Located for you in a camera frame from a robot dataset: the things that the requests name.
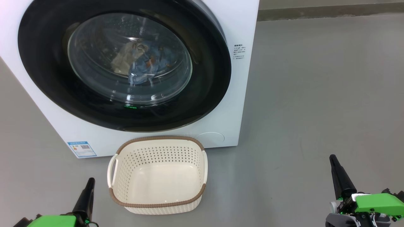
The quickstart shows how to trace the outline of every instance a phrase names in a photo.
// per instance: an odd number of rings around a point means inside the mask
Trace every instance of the blue label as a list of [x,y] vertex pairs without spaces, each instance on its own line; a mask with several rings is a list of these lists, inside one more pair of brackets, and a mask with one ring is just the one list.
[[73,150],[73,152],[76,154],[78,158],[88,158],[97,156],[87,141],[68,142],[67,144]]

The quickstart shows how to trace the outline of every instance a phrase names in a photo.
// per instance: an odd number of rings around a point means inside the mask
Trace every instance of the perforated basket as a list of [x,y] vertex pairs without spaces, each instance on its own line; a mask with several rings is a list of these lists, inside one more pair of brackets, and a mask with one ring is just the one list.
[[176,214],[195,209],[207,176],[205,150],[190,137],[130,140],[112,157],[107,172],[112,199],[136,214]]

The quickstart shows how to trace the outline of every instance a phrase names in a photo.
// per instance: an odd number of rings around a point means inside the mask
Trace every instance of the brown basket rim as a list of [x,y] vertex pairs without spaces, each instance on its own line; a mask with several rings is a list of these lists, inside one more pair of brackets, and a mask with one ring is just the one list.
[[[140,142],[140,141],[148,141],[148,140],[163,140],[163,139],[182,139],[182,140],[189,140],[194,143],[196,143],[202,151],[205,150],[205,148],[202,146],[202,144],[192,138],[192,137],[182,137],[182,136],[156,136],[156,137],[142,137],[142,138],[137,138],[137,139],[131,139],[128,142],[122,144],[122,146],[119,147],[118,151],[116,152],[117,154],[120,154],[121,151],[129,144],[135,143],[135,142]],[[199,193],[193,197],[192,199],[185,200],[185,201],[180,201],[180,202],[173,202],[173,203],[163,203],[163,204],[131,204],[131,203],[124,203],[118,200],[118,198],[114,194],[114,190],[112,188],[109,188],[109,194],[112,197],[112,200],[116,202],[118,205],[125,206],[125,207],[132,207],[132,208],[162,208],[162,207],[170,207],[170,206],[181,206],[181,205],[186,205],[190,204],[194,201],[196,201],[199,197],[202,196],[203,192],[205,191],[206,184],[202,185],[201,190]]]

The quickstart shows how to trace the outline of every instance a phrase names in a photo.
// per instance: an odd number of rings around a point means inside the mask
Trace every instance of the front-loading washing machine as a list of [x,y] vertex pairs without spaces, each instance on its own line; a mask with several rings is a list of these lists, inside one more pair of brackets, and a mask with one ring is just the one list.
[[238,144],[259,0],[3,0],[0,57],[78,158]]

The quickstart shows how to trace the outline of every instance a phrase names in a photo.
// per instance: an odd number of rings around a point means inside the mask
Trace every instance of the basket handle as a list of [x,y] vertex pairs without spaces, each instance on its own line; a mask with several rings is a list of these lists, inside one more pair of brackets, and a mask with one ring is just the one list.
[[112,173],[112,166],[114,165],[114,162],[116,160],[116,157],[118,157],[118,154],[115,154],[111,160],[109,161],[108,164],[108,170],[107,170],[107,182],[108,182],[108,188],[112,188],[113,183],[115,181],[115,176],[116,176],[116,169],[117,169],[117,165],[115,165],[115,171],[114,171],[114,176],[112,177],[112,181],[111,181],[111,173]]
[[203,183],[206,184],[206,181],[208,180],[208,156],[206,155],[205,151],[202,151],[203,157],[205,159],[204,163],[205,163],[205,175],[204,175],[204,179],[203,179]]

